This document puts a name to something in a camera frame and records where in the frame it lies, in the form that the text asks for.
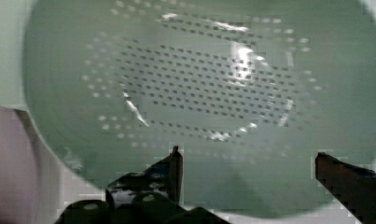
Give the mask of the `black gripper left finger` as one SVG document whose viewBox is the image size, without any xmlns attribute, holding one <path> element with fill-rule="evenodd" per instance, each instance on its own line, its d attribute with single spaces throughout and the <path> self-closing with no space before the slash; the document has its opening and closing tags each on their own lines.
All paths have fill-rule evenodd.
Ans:
<svg viewBox="0 0 376 224">
<path fill-rule="evenodd" d="M 144 172 L 127 173 L 105 188 L 105 199 L 112 208 L 130 204 L 140 193 L 158 193 L 174 203 L 180 200 L 183 177 L 183 156 L 179 146 L 164 159 Z"/>
</svg>

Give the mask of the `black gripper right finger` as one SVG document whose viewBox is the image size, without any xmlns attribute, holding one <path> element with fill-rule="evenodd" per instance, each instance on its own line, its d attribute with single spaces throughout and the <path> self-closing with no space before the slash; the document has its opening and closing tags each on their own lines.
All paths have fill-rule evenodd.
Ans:
<svg viewBox="0 0 376 224">
<path fill-rule="evenodd" d="M 320 152 L 315 178 L 362 224 L 376 224 L 376 173 Z"/>
</svg>

